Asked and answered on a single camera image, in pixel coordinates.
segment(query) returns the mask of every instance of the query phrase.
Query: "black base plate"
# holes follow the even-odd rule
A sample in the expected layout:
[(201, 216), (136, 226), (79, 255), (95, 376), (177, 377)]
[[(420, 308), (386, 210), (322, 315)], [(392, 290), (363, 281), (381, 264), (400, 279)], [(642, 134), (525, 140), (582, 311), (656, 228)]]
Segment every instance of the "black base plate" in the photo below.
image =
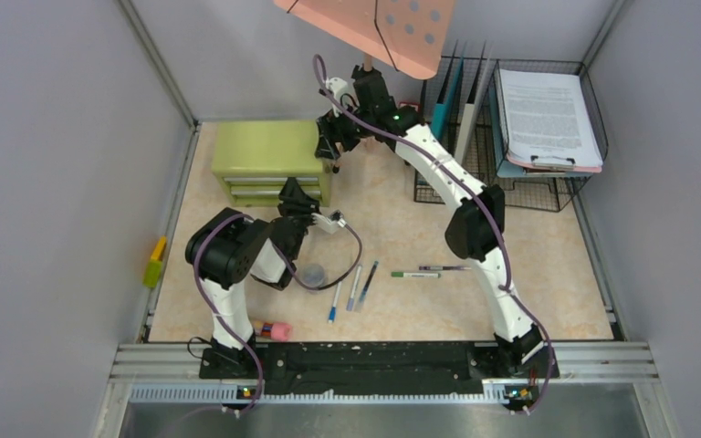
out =
[[(488, 342), (261, 342), (255, 345), (267, 393), (338, 395), (433, 395), (482, 393), (482, 380), (546, 374), (547, 350), (526, 367), (499, 364)], [(201, 379), (256, 378), (256, 368), (231, 372), (212, 349), (203, 353)], [(557, 365), (552, 377), (559, 376)]]

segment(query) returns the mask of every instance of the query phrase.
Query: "white panel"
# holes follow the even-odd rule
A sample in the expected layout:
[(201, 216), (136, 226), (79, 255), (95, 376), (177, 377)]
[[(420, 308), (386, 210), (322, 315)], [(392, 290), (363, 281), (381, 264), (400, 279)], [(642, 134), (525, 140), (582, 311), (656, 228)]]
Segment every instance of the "white panel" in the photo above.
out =
[(584, 193), (620, 316), (701, 436), (701, 2), (632, 2), (591, 78), (611, 148)]
[(187, 142), (115, 2), (0, 0), (0, 437), (90, 435)]
[[(310, 65), (320, 53), (329, 77), (350, 79), (361, 52), (286, 13), (271, 0), (135, 0), (195, 117), (314, 118), (328, 109)], [(458, 0), (445, 53), (455, 39), (479, 56), (581, 60), (612, 0)], [(381, 68), (389, 91), (417, 101), (420, 83)]]

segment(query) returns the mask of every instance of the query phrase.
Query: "clear plastic cup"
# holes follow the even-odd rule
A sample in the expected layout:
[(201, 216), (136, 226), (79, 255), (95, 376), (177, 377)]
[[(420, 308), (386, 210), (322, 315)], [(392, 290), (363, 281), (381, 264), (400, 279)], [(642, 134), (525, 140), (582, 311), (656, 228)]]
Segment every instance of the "clear plastic cup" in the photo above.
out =
[[(297, 270), (297, 275), (299, 276), (299, 280), (308, 287), (322, 287), (326, 284), (326, 272), (324, 271), (323, 266), (315, 263), (308, 263), (307, 265), (304, 265)], [(322, 290), (310, 289), (307, 289), (307, 291), (311, 294), (319, 294), (323, 292)]]

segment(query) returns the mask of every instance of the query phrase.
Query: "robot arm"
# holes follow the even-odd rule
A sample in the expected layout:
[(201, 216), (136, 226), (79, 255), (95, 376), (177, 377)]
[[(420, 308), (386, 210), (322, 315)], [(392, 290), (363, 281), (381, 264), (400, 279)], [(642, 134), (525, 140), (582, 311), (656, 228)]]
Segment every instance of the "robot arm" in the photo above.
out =
[[(352, 151), (362, 138), (374, 136), (423, 175), (453, 212), (445, 230), (445, 241), (456, 256), (467, 259), (486, 294), (500, 358), (511, 369), (525, 365), (543, 349), (543, 339), (537, 325), (515, 301), (518, 298), (514, 284), (509, 291), (499, 288), (507, 277), (501, 249), (488, 220), (466, 189), (487, 207), (501, 231), (504, 229), (503, 191), (497, 186), (486, 186), (466, 172), (439, 144), (412, 107), (397, 109), (379, 71), (356, 67), (353, 79), (358, 106), (346, 110), (352, 110), (354, 116), (372, 126), (416, 144), (434, 159), (426, 158), (406, 144), (365, 130), (336, 107), (317, 119), (319, 142), (316, 157), (335, 162), (342, 153)], [(338, 103), (342, 102), (343, 96), (350, 95), (350, 87), (342, 79), (327, 79), (326, 86)], [(463, 187), (453, 183), (440, 168), (458, 176)], [(241, 339), (249, 342), (253, 339), (253, 329), (246, 313), (243, 286), (246, 275), (250, 272), (257, 281), (283, 289), (291, 279), (287, 263), (292, 264), (297, 258), (308, 226), (317, 224), (332, 233), (344, 224), (341, 215), (322, 216), (318, 203), (299, 189), (296, 180), (289, 179), (279, 197), (282, 204), (278, 210), (283, 217), (269, 224), (244, 219), (234, 222), (213, 239), (200, 262), (200, 277), (204, 289), (214, 301), (218, 316), (227, 321)], [(187, 262), (194, 261), (198, 247), (211, 230), (233, 214), (238, 212), (224, 209), (190, 239), (185, 253)], [(276, 247), (288, 261), (280, 257)], [(243, 345), (229, 335), (218, 318), (214, 318), (214, 343), (222, 347), (220, 350), (225, 351), (224, 354), (229, 355), (226, 358), (232, 362), (246, 360), (241, 351)]]
[[(515, 302), (517, 290), (514, 283), (509, 291), (499, 288), (505, 284), (507, 278), (501, 249), (490, 224), (473, 202), (472, 194), (465, 188), (473, 192), (487, 207), (502, 232), (503, 191), (498, 186), (486, 186), (466, 172), (442, 147), (412, 107), (396, 108), (378, 70), (364, 70), (357, 66), (353, 70), (352, 78), (358, 107), (348, 107), (345, 110), (372, 126), (414, 143), (434, 157), (434, 161), (406, 144), (364, 129), (336, 106), (317, 120), (320, 135), (316, 157), (334, 162), (343, 151), (352, 151), (360, 138), (374, 136), (409, 162), (439, 193), (445, 201), (445, 206), (453, 213), (450, 225), (445, 231), (445, 241), (456, 256), (467, 259), (486, 294), (496, 340), (505, 362), (513, 368), (525, 364), (543, 349), (543, 338), (536, 324)], [(325, 85), (326, 89), (332, 92), (334, 100), (343, 104), (340, 97), (348, 94), (345, 81), (329, 78), (326, 79)], [(465, 188), (453, 183), (440, 167), (458, 176)]]

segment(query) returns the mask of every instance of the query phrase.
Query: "paper document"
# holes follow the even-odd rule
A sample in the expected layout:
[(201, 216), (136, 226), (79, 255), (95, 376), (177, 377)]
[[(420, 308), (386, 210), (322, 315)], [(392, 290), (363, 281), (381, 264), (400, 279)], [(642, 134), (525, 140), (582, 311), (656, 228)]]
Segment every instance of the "paper document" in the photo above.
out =
[(528, 168), (600, 172), (578, 76), (500, 70), (507, 158)]

